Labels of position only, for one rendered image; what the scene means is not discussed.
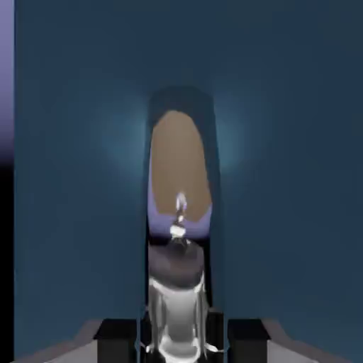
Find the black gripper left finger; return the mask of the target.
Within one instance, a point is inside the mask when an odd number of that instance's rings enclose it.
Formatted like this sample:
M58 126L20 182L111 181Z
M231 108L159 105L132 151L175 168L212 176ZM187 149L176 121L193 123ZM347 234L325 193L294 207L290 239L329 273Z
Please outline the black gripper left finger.
M138 363L133 319L88 320L72 340L16 360L16 363Z

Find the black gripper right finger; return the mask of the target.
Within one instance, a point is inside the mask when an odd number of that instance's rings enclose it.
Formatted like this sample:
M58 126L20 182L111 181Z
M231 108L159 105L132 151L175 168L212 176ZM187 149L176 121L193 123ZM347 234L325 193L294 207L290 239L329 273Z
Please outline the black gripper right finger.
M345 363L345 359L290 338L271 319L228 321L228 363Z

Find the shiny curved metal handle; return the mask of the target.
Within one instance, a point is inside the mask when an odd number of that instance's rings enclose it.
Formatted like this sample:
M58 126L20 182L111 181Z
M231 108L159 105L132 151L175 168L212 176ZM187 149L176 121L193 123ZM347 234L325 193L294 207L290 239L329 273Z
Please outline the shiny curved metal handle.
M226 363L216 116L212 97L197 88L150 97L145 197L140 363Z

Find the blue cabinet door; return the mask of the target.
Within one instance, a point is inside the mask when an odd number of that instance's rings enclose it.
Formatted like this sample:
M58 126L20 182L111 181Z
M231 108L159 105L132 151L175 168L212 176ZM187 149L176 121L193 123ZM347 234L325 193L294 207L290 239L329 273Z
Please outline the blue cabinet door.
M15 354L143 308L147 103L213 97L213 301L363 363L363 0L17 0Z

